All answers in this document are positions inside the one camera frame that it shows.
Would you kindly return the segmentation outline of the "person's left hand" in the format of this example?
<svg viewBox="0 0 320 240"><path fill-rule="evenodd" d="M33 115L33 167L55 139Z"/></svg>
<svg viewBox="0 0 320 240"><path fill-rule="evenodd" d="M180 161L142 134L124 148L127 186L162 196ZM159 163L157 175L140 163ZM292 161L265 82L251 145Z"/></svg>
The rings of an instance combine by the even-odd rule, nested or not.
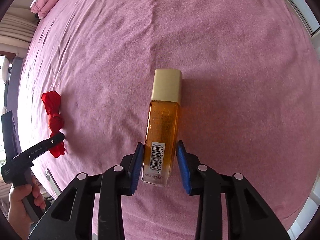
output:
<svg viewBox="0 0 320 240"><path fill-rule="evenodd" d="M28 239L30 227L33 223L33 220L28 215L22 200L31 193L34 197L34 204L36 206L41 209L46 207L40 188L36 183L36 178L32 176L31 180L32 183L28 185L21 185L17 187L12 186L9 193L10 207L8 212L8 222L21 239Z"/></svg>

